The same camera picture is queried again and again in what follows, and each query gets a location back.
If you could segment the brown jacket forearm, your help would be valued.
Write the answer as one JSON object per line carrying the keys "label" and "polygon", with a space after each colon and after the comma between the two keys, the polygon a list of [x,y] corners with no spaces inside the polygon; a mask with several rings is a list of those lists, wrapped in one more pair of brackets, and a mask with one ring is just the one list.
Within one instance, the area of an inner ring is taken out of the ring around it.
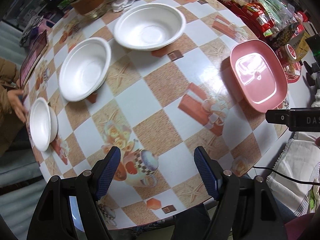
{"label": "brown jacket forearm", "polygon": [[8,150],[23,123],[12,110],[8,99],[8,88],[20,77],[16,64],[1,58],[1,155]]}

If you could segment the bystander hand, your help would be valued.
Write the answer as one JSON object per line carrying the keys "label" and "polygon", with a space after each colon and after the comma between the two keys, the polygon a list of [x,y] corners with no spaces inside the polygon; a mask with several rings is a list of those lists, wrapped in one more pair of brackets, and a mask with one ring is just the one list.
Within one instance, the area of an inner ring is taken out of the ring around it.
{"label": "bystander hand", "polygon": [[15,89],[9,90],[7,92],[9,103],[11,108],[14,110],[17,117],[21,120],[21,122],[25,123],[27,120],[27,109],[22,104],[19,96],[23,95],[23,90]]}

